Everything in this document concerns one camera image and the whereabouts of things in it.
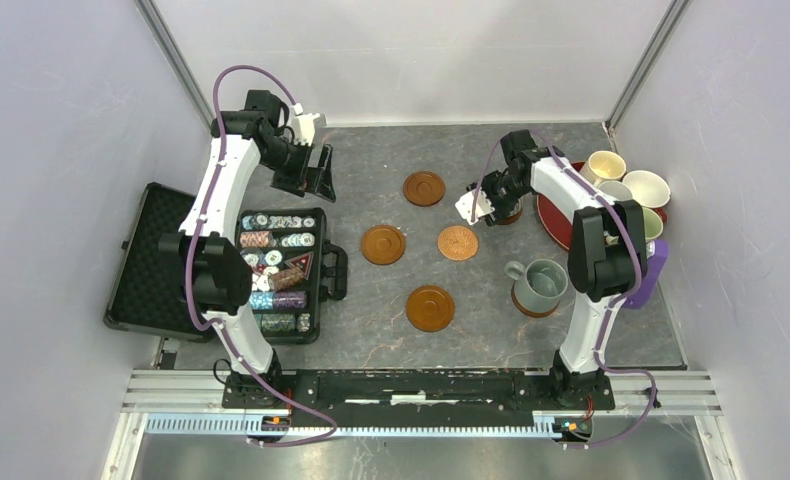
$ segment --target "black base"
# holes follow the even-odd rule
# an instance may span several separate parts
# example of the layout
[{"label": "black base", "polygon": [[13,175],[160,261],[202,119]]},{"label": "black base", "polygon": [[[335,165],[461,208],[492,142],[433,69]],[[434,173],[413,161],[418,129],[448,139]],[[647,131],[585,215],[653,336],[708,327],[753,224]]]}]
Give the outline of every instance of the black base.
[{"label": "black base", "polygon": [[[276,352],[272,357],[271,367],[267,373],[262,375],[262,378],[278,392],[285,391],[284,376]],[[281,405],[280,400],[274,398],[250,375],[241,375],[231,371],[224,382],[222,408],[276,408]]]},{"label": "black base", "polygon": [[[282,391],[293,400],[331,416],[342,427],[532,426],[533,411],[585,411],[592,393],[595,410],[615,408],[609,379],[598,392],[558,399],[556,381],[545,370],[297,370],[286,372]],[[393,404],[393,395],[417,395],[452,403]],[[252,408],[250,401],[225,391],[225,408]],[[364,400],[364,403],[346,403]],[[323,427],[323,420],[299,410],[292,426]]]}]

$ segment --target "cup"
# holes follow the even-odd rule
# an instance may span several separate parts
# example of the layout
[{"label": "cup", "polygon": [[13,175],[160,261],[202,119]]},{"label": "cup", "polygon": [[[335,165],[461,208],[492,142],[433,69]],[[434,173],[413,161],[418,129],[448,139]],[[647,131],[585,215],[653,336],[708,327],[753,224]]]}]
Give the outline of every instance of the cup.
[{"label": "cup", "polygon": [[566,271],[553,260],[535,260],[527,267],[516,261],[508,262],[504,273],[515,280],[511,292],[513,304],[532,318],[551,315],[569,286]]},{"label": "cup", "polygon": [[599,150],[589,156],[581,169],[581,175],[597,187],[607,180],[619,180],[625,171],[627,166],[622,157],[607,150]]},{"label": "cup", "polygon": [[[653,242],[663,234],[663,218],[654,210],[642,207],[642,230],[645,235],[645,243]],[[607,236],[607,245],[619,243],[619,237]]]},{"label": "cup", "polygon": [[602,182],[601,185],[598,186],[598,189],[619,201],[633,199],[631,189],[624,183],[616,180]]},{"label": "cup", "polygon": [[629,172],[622,183],[631,189],[634,200],[643,207],[661,208],[669,203],[672,196],[672,190],[666,180],[648,170]]}]

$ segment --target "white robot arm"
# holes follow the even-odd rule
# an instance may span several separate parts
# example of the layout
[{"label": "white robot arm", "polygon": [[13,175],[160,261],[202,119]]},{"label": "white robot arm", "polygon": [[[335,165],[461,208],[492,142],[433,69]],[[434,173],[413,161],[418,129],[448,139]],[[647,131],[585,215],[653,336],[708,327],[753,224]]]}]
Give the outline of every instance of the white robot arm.
[{"label": "white robot arm", "polygon": [[[477,202],[477,184],[470,185],[457,202],[457,210],[469,223],[483,218],[494,225],[515,212],[523,195],[539,193],[569,219],[572,242],[568,270],[577,294],[569,333],[555,354],[554,369],[564,377],[564,382],[572,381],[573,377],[598,376],[595,353],[603,358],[616,313],[624,303],[619,297],[635,281],[627,246],[624,241],[606,245],[605,233],[617,235],[618,227],[593,196],[593,190],[585,188],[586,180],[571,167],[562,152],[555,159],[547,148],[537,148],[527,130],[511,132],[502,139],[501,146],[508,168],[482,179]],[[618,202],[608,195],[603,197],[620,213],[644,274],[641,207],[633,200]]]},{"label": "white robot arm", "polygon": [[[265,165],[274,170],[273,187],[335,201],[330,146],[323,146],[318,167],[308,166],[314,122],[320,115],[304,114],[300,104],[293,105],[294,116],[288,126],[293,138],[287,140],[281,136],[287,127],[277,124],[281,108],[288,112],[276,96],[252,90],[244,110],[222,112],[227,130],[224,158],[219,162],[221,139],[213,138],[207,171],[192,210],[178,233],[166,234],[160,240],[167,269],[182,293],[186,254],[192,237],[197,235],[192,288],[198,314],[218,330],[218,337],[230,354],[232,370],[241,374],[248,373],[242,359],[261,374],[274,370],[276,363],[274,349],[263,338],[253,311],[246,307],[251,292],[250,267],[234,247],[236,222],[248,180],[257,166]],[[213,137],[218,137],[215,123]],[[205,202],[207,209],[203,212]]]}]

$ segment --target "brown saucer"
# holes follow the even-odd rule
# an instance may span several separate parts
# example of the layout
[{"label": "brown saucer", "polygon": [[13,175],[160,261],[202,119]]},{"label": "brown saucer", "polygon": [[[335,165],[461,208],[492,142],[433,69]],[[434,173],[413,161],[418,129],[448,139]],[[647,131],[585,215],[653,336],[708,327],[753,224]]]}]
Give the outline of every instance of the brown saucer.
[{"label": "brown saucer", "polygon": [[524,313],[525,315],[527,315],[530,318],[545,318],[548,315],[551,315],[552,313],[554,313],[554,310],[557,310],[557,307],[560,306],[560,301],[558,300],[557,301],[557,305],[554,305],[554,308],[552,308],[551,310],[548,310],[545,313],[531,312],[530,310],[528,310],[525,307],[521,306],[521,304],[519,304],[519,301],[516,300],[516,284],[515,283],[513,284],[513,287],[510,288],[510,297],[513,298],[513,305],[515,305],[516,308],[518,308],[520,312]]},{"label": "brown saucer", "polygon": [[433,172],[416,172],[404,180],[404,196],[420,207],[436,205],[445,196],[445,182]]},{"label": "brown saucer", "polygon": [[424,332],[438,332],[454,318],[454,299],[436,285],[424,285],[407,299],[407,318]]},{"label": "brown saucer", "polygon": [[446,258],[451,260],[468,260],[475,256],[478,248],[477,235],[461,225],[454,225],[442,230],[436,239],[436,246]]},{"label": "brown saucer", "polygon": [[392,225],[371,227],[360,241],[360,250],[366,260],[375,265],[395,263],[404,255],[407,239]]}]

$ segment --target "gray mat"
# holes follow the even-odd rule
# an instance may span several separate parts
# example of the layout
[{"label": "gray mat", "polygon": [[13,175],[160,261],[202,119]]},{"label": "gray mat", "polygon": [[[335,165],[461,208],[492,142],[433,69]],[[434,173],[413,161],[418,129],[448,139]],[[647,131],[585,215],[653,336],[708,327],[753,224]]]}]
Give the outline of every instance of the gray mat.
[{"label": "gray mat", "polygon": [[[533,198],[510,226],[474,227],[477,255],[452,262],[439,252],[436,239],[451,225],[464,225],[454,203],[465,186],[477,180],[495,141],[522,125],[376,127],[325,130],[319,138],[334,147],[337,202],[297,198],[268,187],[271,172],[254,173],[243,209],[322,207],[331,240],[349,255],[348,296],[322,305],[322,334],[311,345],[277,347],[284,368],[418,368],[457,366],[537,367],[551,364],[565,338],[572,314],[570,287],[557,311],[529,319],[510,300],[511,280],[503,266],[551,258],[562,265],[566,253],[540,225]],[[598,124],[551,124],[539,128],[571,161],[585,160],[610,145]],[[490,171],[504,167],[500,148]],[[443,200],[427,208],[404,198],[404,179],[430,170],[446,184]],[[404,256],[393,265],[375,266],[360,252],[360,238],[370,227],[389,224],[407,238]],[[404,307],[416,287],[438,285],[454,298],[456,314],[437,333],[415,329]],[[185,344],[177,368],[203,369],[226,357],[220,342]],[[607,362],[617,366],[676,366],[682,363],[678,342],[659,290],[641,310],[622,310],[607,347]]]}]

